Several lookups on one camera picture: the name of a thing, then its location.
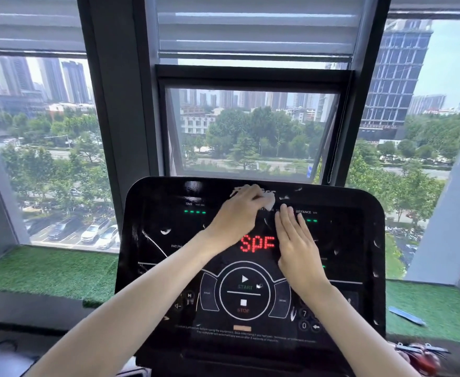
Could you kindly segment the person's right hand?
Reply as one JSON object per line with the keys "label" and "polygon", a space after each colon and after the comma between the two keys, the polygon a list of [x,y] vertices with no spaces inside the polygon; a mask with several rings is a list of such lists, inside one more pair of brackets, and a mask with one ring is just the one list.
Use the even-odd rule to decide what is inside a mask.
{"label": "person's right hand", "polygon": [[307,253],[307,224],[301,213],[296,214],[294,212],[297,222],[298,245],[292,252],[283,252],[283,235],[285,234],[283,231],[283,205],[275,214],[281,253],[278,266],[296,294],[308,306],[313,306],[330,290],[331,284],[324,272],[321,258],[310,258]]}

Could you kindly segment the person's left hand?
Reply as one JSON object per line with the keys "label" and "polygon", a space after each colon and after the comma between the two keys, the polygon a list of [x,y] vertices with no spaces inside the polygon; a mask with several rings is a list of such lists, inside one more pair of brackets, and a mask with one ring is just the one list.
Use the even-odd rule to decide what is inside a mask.
{"label": "person's left hand", "polygon": [[257,216],[238,216],[238,191],[222,204],[214,219],[204,230],[208,248],[212,255],[233,246],[255,226]]}

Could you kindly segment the person's left forearm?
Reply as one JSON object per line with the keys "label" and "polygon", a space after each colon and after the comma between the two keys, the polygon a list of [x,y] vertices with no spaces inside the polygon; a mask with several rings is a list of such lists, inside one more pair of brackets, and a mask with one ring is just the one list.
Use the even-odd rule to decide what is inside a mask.
{"label": "person's left forearm", "polygon": [[66,333],[25,377],[115,377],[212,255],[204,230]]}

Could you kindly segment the person's right forearm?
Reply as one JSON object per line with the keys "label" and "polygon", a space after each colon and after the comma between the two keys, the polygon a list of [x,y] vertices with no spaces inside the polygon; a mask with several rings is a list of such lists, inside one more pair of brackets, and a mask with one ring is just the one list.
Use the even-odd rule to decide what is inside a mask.
{"label": "person's right forearm", "polygon": [[290,282],[340,349],[356,377],[420,377],[329,281]]}

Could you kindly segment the black treadmill console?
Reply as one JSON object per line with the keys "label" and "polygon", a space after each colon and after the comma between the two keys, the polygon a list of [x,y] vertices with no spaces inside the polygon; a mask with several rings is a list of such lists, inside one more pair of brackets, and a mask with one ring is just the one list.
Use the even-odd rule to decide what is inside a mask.
{"label": "black treadmill console", "polygon": [[[385,344],[384,212],[368,192],[145,177],[126,197],[115,297],[152,377],[347,377]],[[340,351],[340,332],[355,339]]]}

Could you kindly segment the grey flat strip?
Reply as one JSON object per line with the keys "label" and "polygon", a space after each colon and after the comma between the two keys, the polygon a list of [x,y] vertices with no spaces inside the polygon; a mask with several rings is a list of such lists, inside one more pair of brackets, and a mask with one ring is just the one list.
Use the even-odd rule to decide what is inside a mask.
{"label": "grey flat strip", "polygon": [[390,311],[390,313],[393,313],[394,315],[397,315],[398,317],[401,317],[405,320],[408,320],[409,322],[411,323],[414,323],[415,325],[418,325],[418,326],[422,326],[422,327],[426,327],[427,324],[424,320],[422,320],[421,318],[409,313],[409,312],[406,312],[404,310],[401,310],[401,309],[398,309],[394,306],[390,306],[388,308],[388,310]]}

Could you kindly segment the dark open window sash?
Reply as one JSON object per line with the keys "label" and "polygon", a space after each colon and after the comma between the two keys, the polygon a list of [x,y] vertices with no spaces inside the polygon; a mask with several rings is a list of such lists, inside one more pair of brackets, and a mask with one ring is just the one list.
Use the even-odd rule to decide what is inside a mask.
{"label": "dark open window sash", "polygon": [[221,67],[156,64],[155,71],[158,83],[160,108],[160,135],[162,138],[163,172],[162,176],[172,176],[172,171],[179,166],[182,172],[181,154],[174,149],[178,140],[178,129],[170,121],[168,108],[174,106],[173,97],[166,92],[167,88],[206,87],[216,90],[250,90],[250,91],[312,91],[334,93],[339,95],[338,107],[332,113],[332,133],[326,128],[321,140],[321,148],[316,155],[309,183],[315,183],[315,177],[324,151],[327,137],[330,136],[324,166],[328,170],[328,161],[334,158],[336,135],[340,131],[341,119],[344,117],[349,89],[354,80],[354,70],[327,69],[288,69],[288,68],[257,68],[257,67]]}

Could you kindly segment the green artificial grass mat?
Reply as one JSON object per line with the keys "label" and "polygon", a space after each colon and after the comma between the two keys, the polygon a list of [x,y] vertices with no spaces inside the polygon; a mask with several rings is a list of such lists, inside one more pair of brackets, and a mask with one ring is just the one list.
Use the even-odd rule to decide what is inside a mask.
{"label": "green artificial grass mat", "polygon": [[388,279],[386,305],[425,323],[420,326],[387,311],[388,336],[460,342],[460,290],[457,287]]}
{"label": "green artificial grass mat", "polygon": [[115,291],[117,253],[22,245],[0,257],[0,292],[71,298],[97,308]]}

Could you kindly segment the white window blind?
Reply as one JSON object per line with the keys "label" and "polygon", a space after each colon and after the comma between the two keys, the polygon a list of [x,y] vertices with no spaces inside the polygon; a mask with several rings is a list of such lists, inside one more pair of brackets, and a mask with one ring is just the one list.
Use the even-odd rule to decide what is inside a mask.
{"label": "white window blind", "polygon": [[460,20],[460,0],[391,0],[388,18]]}
{"label": "white window blind", "polygon": [[153,0],[161,58],[347,61],[372,0]]}
{"label": "white window blind", "polygon": [[85,53],[77,0],[0,0],[0,53]]}

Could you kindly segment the dark window frame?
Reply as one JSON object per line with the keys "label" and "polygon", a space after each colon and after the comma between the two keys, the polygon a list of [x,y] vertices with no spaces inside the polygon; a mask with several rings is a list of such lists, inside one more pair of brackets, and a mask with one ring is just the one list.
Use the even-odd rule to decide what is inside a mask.
{"label": "dark window frame", "polygon": [[[384,32],[391,0],[372,0],[357,39],[355,51],[347,61],[269,61],[269,60],[194,60],[161,58],[158,49],[158,32],[153,0],[77,0],[84,43],[93,82],[97,115],[103,139],[111,195],[119,228],[124,221],[126,195],[132,185],[147,176],[162,176],[163,151],[160,135],[160,108],[156,64],[257,67],[288,69],[354,70],[344,108],[344,117],[336,137],[334,158],[324,166],[330,136],[322,153],[321,174],[318,183],[344,186],[350,159],[355,146],[364,103],[375,68],[379,44]],[[174,149],[181,154],[181,169],[176,166],[172,176],[201,175],[223,176],[221,171],[186,171],[180,143],[181,96],[180,90],[195,89],[198,96],[203,90],[216,91],[216,98],[228,101],[227,94],[206,87],[167,88],[174,106],[168,108],[170,121],[176,124],[178,140]],[[332,113],[338,107],[339,95],[303,91],[327,96],[325,129],[334,121]]]}

